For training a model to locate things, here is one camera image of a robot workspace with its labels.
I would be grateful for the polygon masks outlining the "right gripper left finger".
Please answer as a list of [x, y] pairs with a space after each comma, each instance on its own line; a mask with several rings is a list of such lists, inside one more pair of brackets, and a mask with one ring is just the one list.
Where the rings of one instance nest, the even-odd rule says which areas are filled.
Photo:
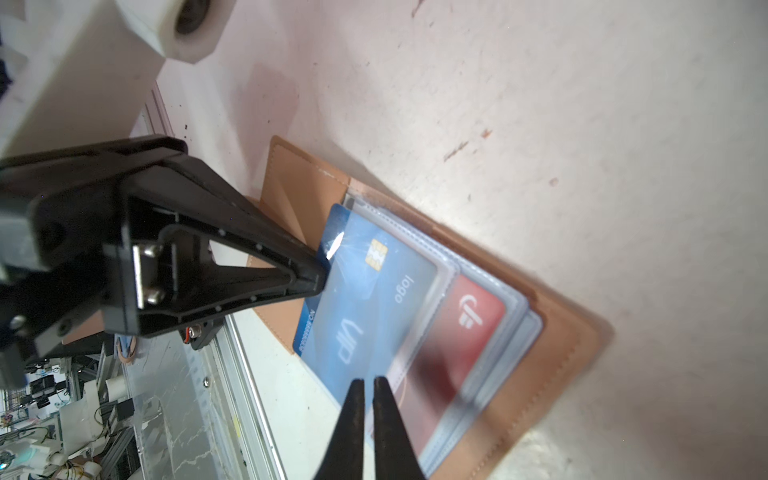
[[365, 389], [362, 379], [351, 382], [315, 479], [363, 478]]

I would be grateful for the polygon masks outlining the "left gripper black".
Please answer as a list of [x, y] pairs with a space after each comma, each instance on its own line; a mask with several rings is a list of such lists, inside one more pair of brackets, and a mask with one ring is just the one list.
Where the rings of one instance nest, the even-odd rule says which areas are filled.
[[2, 389], [24, 387], [26, 366], [98, 310], [102, 247], [120, 224], [119, 334], [157, 336], [322, 292], [315, 251], [185, 150], [150, 135], [2, 159]]

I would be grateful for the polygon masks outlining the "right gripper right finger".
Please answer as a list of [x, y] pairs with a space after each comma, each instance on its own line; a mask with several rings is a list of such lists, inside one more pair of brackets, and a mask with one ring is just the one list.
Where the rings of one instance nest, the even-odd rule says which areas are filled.
[[376, 479], [425, 480], [390, 384], [383, 376], [374, 380], [373, 421]]

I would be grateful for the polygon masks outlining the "tan leather card holder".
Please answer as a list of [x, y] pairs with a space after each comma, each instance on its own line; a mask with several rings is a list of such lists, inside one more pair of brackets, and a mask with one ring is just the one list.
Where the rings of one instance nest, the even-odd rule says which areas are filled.
[[255, 204], [312, 250], [319, 246], [332, 205], [348, 193], [387, 208], [520, 290], [543, 317], [544, 328], [537, 341], [432, 475], [435, 479], [486, 479], [520, 438], [549, 412], [568, 384], [600, 354], [611, 328], [578, 304], [408, 204], [279, 136], [271, 138], [261, 197]]

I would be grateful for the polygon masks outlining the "blue VIP credit card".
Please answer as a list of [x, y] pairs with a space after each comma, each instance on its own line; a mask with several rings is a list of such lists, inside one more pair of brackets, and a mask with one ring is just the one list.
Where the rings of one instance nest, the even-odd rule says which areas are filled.
[[390, 370], [423, 322], [448, 265], [417, 234], [377, 209], [335, 204], [317, 258], [328, 277], [306, 299], [293, 351], [336, 403], [351, 382]]

